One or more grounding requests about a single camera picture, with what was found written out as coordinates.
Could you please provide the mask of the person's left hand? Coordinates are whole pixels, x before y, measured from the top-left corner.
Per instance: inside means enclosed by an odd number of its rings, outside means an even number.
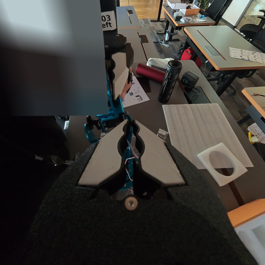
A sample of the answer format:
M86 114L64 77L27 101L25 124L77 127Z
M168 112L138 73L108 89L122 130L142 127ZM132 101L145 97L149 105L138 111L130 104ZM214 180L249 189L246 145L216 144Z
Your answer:
M121 95L120 95L121 100L124 100L127 92L131 88L131 86L132 86L132 81L130 81L129 83L128 83L128 81L125 82L124 88L123 88Z

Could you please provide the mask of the printed paper sheets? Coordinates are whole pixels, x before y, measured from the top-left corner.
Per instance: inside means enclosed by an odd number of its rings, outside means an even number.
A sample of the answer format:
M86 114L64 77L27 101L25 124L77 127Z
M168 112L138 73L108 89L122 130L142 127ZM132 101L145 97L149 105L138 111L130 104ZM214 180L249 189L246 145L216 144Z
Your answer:
M259 139L259 143L265 144L265 134L256 123L248 126L247 130Z

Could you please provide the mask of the neighbouring grey desk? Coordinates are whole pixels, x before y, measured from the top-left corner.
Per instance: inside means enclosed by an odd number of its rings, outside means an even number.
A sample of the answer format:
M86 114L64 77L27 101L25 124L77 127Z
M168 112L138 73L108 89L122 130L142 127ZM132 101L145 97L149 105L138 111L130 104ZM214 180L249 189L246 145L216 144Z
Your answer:
M265 87L245 88L242 93L261 116L265 118Z

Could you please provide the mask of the white foam sheet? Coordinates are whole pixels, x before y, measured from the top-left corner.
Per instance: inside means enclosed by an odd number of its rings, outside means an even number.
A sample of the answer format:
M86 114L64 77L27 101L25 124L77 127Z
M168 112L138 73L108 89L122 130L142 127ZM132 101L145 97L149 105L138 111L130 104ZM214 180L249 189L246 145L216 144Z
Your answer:
M206 169L197 154L223 143L245 166L253 163L217 103L163 105L172 146L198 169Z

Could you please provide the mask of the dark red tube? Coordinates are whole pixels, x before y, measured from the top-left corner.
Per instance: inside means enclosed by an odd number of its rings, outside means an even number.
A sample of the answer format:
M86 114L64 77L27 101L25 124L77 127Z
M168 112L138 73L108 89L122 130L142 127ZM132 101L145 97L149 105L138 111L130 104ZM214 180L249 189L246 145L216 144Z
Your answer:
M139 63L136 67L136 74L152 81L155 81L159 84L162 84L165 77L165 72L152 68L150 66Z

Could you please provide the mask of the dark grey desk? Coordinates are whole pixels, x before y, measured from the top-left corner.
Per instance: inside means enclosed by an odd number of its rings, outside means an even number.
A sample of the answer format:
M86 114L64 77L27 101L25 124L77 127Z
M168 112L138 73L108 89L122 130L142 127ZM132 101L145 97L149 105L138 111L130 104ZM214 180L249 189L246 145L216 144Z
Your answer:
M247 136L237 124L236 120L225 107L221 99L217 96L214 89L208 83L200 69L194 61L183 61L183 72L191 71L199 76L198 85L203 89L204 94L210 103L217 103L222 109L237 138L241 142L244 150L250 158L253 167L248 167L248 171L234 180L234 187L237 188L244 203L249 203L256 199L265 198L265 184L264 184L264 161L255 148L250 144ZM132 119L138 120L141 124L157 133L158 129L167 131L167 124L163 112L162 104L158 102L158 93L160 91L160 84L149 81L151 92L148 93L149 101L125 108ZM75 155L80 155L90 146L85 132L84 124L86 123L86 116L70 116L67 130L66 146L69 150L70 159L75 158ZM215 192L220 196L220 199L227 211L239 207L239 204L234 196L229 184L220 187L216 181L211 177L207 170L200 170L208 182L212 185Z

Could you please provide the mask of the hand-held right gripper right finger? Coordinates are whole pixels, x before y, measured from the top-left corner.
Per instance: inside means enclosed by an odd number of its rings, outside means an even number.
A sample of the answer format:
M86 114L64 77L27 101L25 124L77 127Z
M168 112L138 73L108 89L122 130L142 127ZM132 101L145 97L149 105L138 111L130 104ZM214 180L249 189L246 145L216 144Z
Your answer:
M165 141L137 120L133 120L133 132L136 137L135 146L139 151L140 172L164 187L184 185L185 180Z

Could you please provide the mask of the adjoining grey desk with slots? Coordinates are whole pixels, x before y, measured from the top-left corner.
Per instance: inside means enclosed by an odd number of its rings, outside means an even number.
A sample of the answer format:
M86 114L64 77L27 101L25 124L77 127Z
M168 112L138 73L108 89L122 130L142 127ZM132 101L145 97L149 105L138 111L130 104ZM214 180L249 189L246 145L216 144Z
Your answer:
M118 33L131 44L134 63L146 64L150 58L160 58L148 30L140 24L134 7L116 7L116 11Z

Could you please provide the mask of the grey desk with orange edge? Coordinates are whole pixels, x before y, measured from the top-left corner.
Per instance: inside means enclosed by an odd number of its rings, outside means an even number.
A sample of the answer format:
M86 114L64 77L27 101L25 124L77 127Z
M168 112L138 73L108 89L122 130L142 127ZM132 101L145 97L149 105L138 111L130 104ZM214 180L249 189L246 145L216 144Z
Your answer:
M189 26L184 32L218 71L265 68L264 64L230 57L230 47L261 51L228 26Z

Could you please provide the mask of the white foam box insert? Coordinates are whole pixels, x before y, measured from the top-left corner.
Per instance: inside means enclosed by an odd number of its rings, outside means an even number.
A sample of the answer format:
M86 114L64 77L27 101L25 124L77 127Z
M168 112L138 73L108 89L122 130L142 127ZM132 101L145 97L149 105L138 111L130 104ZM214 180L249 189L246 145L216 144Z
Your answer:
M240 240L259 265L265 264L265 225L248 222L235 228Z

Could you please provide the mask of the red bag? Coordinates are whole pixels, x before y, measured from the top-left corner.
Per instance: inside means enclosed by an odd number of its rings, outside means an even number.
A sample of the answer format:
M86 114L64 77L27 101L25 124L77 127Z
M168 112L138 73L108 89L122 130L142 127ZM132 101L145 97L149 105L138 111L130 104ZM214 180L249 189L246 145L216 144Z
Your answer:
M184 52L182 53L181 55L181 58L180 60L191 60L194 56L194 49L192 49L191 47L187 48L184 50ZM195 59L195 64L198 66L198 67L201 67L203 65L201 59L199 57L197 57Z

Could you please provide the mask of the black mesh office chair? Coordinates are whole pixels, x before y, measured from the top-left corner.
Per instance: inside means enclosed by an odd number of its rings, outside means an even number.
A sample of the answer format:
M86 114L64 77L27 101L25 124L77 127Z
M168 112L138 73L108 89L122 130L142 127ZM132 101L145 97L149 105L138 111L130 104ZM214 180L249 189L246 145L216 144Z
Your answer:
M263 53L265 52L265 29L263 28L265 24L265 10L261 9L260 12L264 14L262 16L257 16L261 19L259 25L246 24L240 28L240 33L245 35L250 43L252 43L256 48L258 48Z

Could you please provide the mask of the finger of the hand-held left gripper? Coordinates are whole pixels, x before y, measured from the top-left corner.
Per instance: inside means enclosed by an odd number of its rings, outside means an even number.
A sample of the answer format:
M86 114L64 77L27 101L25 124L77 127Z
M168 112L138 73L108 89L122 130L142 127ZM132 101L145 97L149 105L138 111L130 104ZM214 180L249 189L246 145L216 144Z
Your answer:
M127 66L125 52L117 52L105 58L106 69L110 81L112 100L117 101L125 82L130 82L130 67Z

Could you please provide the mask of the orange and white cardboard box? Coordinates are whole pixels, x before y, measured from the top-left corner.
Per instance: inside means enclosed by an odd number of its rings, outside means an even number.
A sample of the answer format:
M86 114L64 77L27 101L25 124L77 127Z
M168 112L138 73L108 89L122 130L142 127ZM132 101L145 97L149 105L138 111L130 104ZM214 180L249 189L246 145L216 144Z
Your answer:
M265 199L257 199L227 213L233 228L248 222L265 224Z

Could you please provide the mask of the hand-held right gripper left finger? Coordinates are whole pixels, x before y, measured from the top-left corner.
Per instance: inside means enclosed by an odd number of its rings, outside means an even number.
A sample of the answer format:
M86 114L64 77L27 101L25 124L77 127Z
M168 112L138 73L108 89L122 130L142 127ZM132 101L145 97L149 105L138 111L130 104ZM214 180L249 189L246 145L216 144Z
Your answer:
M124 183L124 156L127 148L127 136L130 131L130 121L124 120L112 131L101 138L86 165L79 181L80 187L99 188L115 179L122 187Z

